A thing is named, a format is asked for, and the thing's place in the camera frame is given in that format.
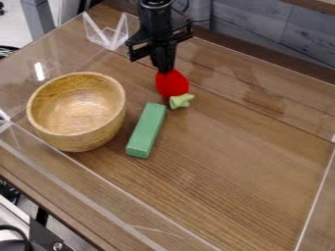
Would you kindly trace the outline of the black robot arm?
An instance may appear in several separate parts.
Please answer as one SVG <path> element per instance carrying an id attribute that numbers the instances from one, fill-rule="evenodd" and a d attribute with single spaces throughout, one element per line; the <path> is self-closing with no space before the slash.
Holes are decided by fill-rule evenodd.
<path id="1" fill-rule="evenodd" d="M 173 0 L 138 0 L 137 15 L 140 27 L 126 39 L 132 62 L 150 57 L 158 72 L 173 69 L 176 46 L 192 35 L 192 20 L 172 8 Z"/>

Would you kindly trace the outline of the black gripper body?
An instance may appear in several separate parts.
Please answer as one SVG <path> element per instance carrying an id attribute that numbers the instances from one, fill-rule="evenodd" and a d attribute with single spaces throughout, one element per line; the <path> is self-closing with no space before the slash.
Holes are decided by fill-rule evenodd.
<path id="1" fill-rule="evenodd" d="M 156 48 L 174 46 L 192 37 L 192 21 L 172 20 L 168 24 L 140 22 L 138 30 L 125 41 L 132 62 L 149 56 Z"/>

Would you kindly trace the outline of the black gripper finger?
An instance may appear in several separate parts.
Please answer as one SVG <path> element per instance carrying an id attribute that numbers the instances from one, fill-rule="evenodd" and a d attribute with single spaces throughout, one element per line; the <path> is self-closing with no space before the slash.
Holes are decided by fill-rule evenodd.
<path id="1" fill-rule="evenodd" d="M 162 73 L 168 73 L 173 68 L 173 62 L 174 62 L 174 51 L 176 46 L 173 44 L 169 44 L 164 48 L 164 66 L 162 66 Z"/>
<path id="2" fill-rule="evenodd" d="M 150 53 L 150 60 L 153 66 L 157 68 L 158 72 L 161 73 L 165 69 L 165 52 L 161 48 L 156 48 L 153 52 Z"/>

